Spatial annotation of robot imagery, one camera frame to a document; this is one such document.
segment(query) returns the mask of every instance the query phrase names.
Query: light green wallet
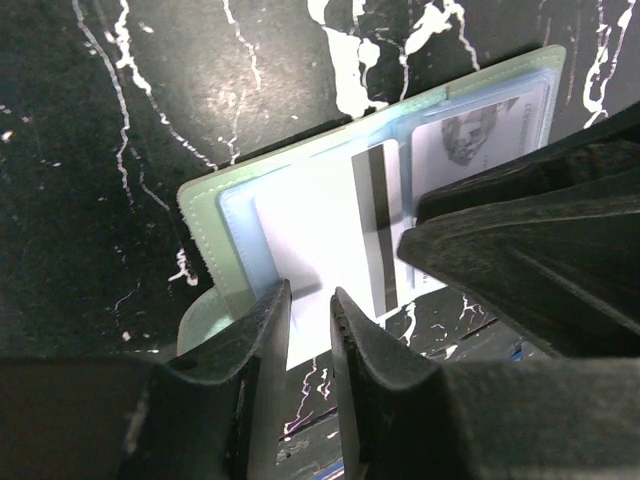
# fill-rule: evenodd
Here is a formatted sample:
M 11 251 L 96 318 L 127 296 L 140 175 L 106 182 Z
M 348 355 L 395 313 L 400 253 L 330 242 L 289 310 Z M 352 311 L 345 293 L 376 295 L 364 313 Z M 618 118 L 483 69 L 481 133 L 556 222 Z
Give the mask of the light green wallet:
M 431 89 L 336 130 L 184 184 L 178 192 L 178 203 L 215 287 L 185 314 L 179 331 L 179 353 L 195 347 L 240 318 L 256 301 L 219 205 L 222 192 L 294 164 L 304 166 L 305 162 L 315 161 L 319 154 L 342 145 L 353 144 L 354 151 L 365 151 L 371 146 L 369 139 L 373 133 L 389 129 L 389 125 L 400 124 L 417 113 L 541 70 L 552 72 L 554 82 L 547 99 L 550 107 L 540 128 L 544 143 L 548 138 L 564 60 L 563 47 L 545 47 Z

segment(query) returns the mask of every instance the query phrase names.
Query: green wallet edge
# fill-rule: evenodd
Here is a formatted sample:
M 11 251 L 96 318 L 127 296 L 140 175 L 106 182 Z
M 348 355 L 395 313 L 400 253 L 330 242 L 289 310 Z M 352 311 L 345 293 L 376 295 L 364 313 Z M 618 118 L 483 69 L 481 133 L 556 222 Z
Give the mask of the green wallet edge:
M 220 311 L 210 312 L 210 315 L 212 317 L 230 315 L 231 318 L 238 319 L 256 300 L 244 272 L 238 268 L 237 261 L 232 261 L 237 254 L 217 201 L 222 191 L 294 162 L 309 161 L 311 160 L 309 156 L 319 151 L 319 145 L 322 145 L 322 150 L 329 150 L 376 131 L 390 120 L 432 107 L 444 100 L 453 99 L 540 68 L 552 68 L 562 73 L 565 57 L 566 50 L 560 45 L 552 45 L 520 55 L 386 107 L 338 129 L 182 185 L 177 194 L 178 205 L 207 269 L 213 277 L 214 288 L 218 289 L 228 308 L 228 311 L 223 311 L 218 307 L 217 310 Z M 554 95 L 557 94 L 557 88 L 553 91 Z M 552 111 L 555 109 L 555 103 L 554 96 L 551 98 Z M 550 117 L 548 125 L 543 127 L 547 130 L 553 115 Z

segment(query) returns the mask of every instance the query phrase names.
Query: card holder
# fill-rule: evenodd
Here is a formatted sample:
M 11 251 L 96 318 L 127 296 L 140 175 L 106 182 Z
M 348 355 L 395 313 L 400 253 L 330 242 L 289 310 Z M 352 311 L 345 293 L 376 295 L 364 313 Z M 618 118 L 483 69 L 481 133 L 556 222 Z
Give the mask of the card holder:
M 314 243 L 313 236 L 305 237 L 295 230 L 299 224 L 313 231 L 314 223 L 309 219 L 297 220 L 304 218 L 305 204 L 307 215 L 322 217 L 325 222 L 324 230 L 316 230 L 316 237 L 339 237 L 340 230 L 332 230 L 331 222 L 339 224 L 336 217 L 346 210 L 351 212 L 349 225 L 357 227 L 360 246 L 359 253 L 344 263 L 351 265 L 357 257 L 360 265 L 357 268 L 367 272 L 368 282 L 363 282 L 364 277 L 358 280 L 366 286 L 360 288 L 362 298 L 358 303 L 372 317 L 384 318 L 388 310 L 393 311 L 422 293 L 425 282 L 421 275 L 395 257 L 400 235 L 412 225 L 416 199 L 437 188 L 439 177 L 446 177 L 439 180 L 441 184 L 450 183 L 543 146 L 548 138 L 563 62 L 562 47 L 547 47 L 418 95 L 336 131 L 184 185 L 178 202 L 231 316 L 241 316 L 282 271 L 289 276 L 299 274 L 300 299 L 333 288 L 331 281 L 314 279 L 315 267 L 306 273 L 304 268 L 299 272 L 292 270 L 295 264 L 304 266 L 305 259 L 292 255 L 295 261 L 287 263 L 285 252 L 295 250 L 292 246 L 296 245 L 278 240 L 281 231 L 281 238 L 292 240 L 298 235 L 300 242 L 306 238 L 305 242 Z M 513 118 L 525 116 L 527 125 L 523 120 L 517 127 Z M 516 133 L 509 134 L 509 128 Z M 505 131 L 516 137 L 513 146 L 502 148 L 500 155 L 491 154 L 501 144 L 496 138 L 503 137 Z M 429 158 L 428 152 L 435 144 L 451 158 L 442 160 L 441 154 Z M 478 163 L 478 155 L 488 160 Z M 288 186 L 300 184 L 305 178 L 314 181 L 309 188 L 299 188 L 296 197 L 296 189 Z M 348 196 L 340 197 L 342 204 L 334 203 L 333 218 L 330 209 L 323 210 L 321 205 L 315 205 L 315 210 L 308 207 L 313 203 L 310 195 L 314 182 L 321 185 L 315 190 L 317 196 L 327 194 L 334 186 L 336 190 L 338 183 L 344 192 L 349 190 Z M 311 255 L 310 250 L 302 251 L 298 257 Z M 351 290 L 357 292 L 355 278 L 359 277 L 349 278 L 343 275 L 332 281 L 342 286 L 352 281 L 355 286 Z

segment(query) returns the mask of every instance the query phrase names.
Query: black plastic part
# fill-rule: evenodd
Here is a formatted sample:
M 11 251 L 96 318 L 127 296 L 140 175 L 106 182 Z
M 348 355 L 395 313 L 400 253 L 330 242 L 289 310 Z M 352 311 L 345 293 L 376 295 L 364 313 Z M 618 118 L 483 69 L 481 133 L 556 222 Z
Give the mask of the black plastic part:
M 400 258 L 546 353 L 640 355 L 639 127 L 640 104 L 425 195 Z
M 640 361 L 437 364 L 331 312 L 345 478 L 640 478 Z
M 3 360 L 0 478 L 275 478 L 291 291 L 168 365 Z

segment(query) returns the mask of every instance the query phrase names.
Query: black tabletop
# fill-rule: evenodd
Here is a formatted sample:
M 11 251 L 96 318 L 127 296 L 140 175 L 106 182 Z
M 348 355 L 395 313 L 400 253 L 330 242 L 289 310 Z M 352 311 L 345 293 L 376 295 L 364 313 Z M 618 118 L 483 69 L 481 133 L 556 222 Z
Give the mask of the black tabletop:
M 546 44 L 551 141 L 640 98 L 635 0 L 7 0 L 2 355 L 170 356 L 178 187 Z

